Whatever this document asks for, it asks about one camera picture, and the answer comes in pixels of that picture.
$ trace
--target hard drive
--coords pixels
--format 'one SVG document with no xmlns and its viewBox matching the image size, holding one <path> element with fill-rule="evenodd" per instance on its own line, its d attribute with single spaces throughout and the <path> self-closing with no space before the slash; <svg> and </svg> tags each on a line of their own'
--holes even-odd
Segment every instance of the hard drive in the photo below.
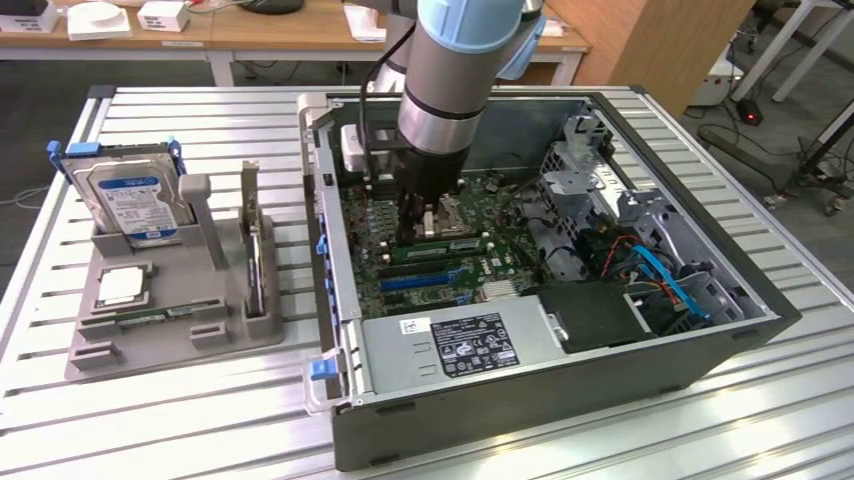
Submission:
<svg viewBox="0 0 854 480">
<path fill-rule="evenodd" d="M 72 147 L 59 163 L 99 232 L 123 233 L 135 248 L 180 242 L 178 227 L 192 224 L 195 217 L 178 191 L 184 173 L 178 142 Z"/>
</svg>

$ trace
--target blue hard drive label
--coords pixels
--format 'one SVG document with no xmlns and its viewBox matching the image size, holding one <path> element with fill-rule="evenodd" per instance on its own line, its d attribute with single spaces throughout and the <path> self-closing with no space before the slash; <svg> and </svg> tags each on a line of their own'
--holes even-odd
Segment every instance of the blue hard drive label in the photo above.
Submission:
<svg viewBox="0 0 854 480">
<path fill-rule="evenodd" d="M 98 187 L 119 228 L 127 236 L 152 240 L 178 233 L 172 209 L 159 198 L 163 186 L 158 177 L 102 180 Z"/>
</svg>

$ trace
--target red cable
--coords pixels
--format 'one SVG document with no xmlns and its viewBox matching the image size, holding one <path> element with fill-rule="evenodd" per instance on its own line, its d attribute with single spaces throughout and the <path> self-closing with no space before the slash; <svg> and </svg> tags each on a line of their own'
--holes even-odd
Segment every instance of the red cable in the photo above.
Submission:
<svg viewBox="0 0 854 480">
<path fill-rule="evenodd" d="M 675 295 L 673 294 L 673 292 L 670 291 L 670 288 L 667 288 L 667 285 L 665 285 L 663 282 L 659 282 L 658 280 L 653 279 L 653 283 L 655 285 L 658 285 L 661 287 L 661 289 L 663 290 L 663 292 L 667 294 L 667 298 L 670 298 L 670 303 L 673 303 L 674 305 L 677 305 L 679 303 L 679 301 L 677 300 Z"/>
<path fill-rule="evenodd" d="M 623 238 L 633 238 L 643 244 L 643 241 L 635 235 L 621 235 L 619 237 L 617 237 L 617 240 L 614 240 L 614 244 L 611 245 L 611 251 L 609 252 L 609 258 L 605 261 L 605 267 L 602 268 L 602 275 L 599 275 L 599 278 L 605 278 L 605 274 L 607 273 L 609 267 L 611 266 L 611 260 L 614 259 L 614 253 L 617 253 L 617 245 Z"/>
</svg>

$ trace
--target aluminum table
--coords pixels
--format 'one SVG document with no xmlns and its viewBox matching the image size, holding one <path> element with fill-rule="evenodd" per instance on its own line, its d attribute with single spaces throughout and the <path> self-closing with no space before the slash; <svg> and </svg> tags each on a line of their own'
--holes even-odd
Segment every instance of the aluminum table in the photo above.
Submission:
<svg viewBox="0 0 854 480">
<path fill-rule="evenodd" d="M 242 161 L 260 163 L 260 199 L 276 226 L 287 339 L 155 373 L 65 382 L 92 222 L 57 176 L 0 304 L 0 331 L 8 334 L 0 363 L 0 473 L 23 479 L 443 480 L 854 475 L 851 293 L 655 101 L 622 87 L 601 91 L 803 319 L 683 391 L 382 468 L 338 472 L 330 420 L 304 413 L 298 367 L 319 350 L 295 111 L 296 97 L 308 90 L 120 88 L 112 98 L 87 101 L 72 140 L 127 144 L 175 135 L 190 172 L 212 175 L 211 207 L 219 217 L 236 215 Z M 649 182 L 619 145 L 615 159 L 634 165 L 626 173 L 635 183 Z"/>
</svg>

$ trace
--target motherboard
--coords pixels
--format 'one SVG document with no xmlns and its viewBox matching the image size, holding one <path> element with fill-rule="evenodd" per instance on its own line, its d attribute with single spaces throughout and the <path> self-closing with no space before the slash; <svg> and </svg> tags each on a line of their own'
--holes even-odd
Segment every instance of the motherboard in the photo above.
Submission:
<svg viewBox="0 0 854 480">
<path fill-rule="evenodd" d="M 432 226 L 396 241 L 398 208 L 364 186 L 342 191 L 363 318 L 518 296 L 550 275 L 525 217 L 523 182 L 496 171 L 463 176 L 440 200 Z"/>
</svg>

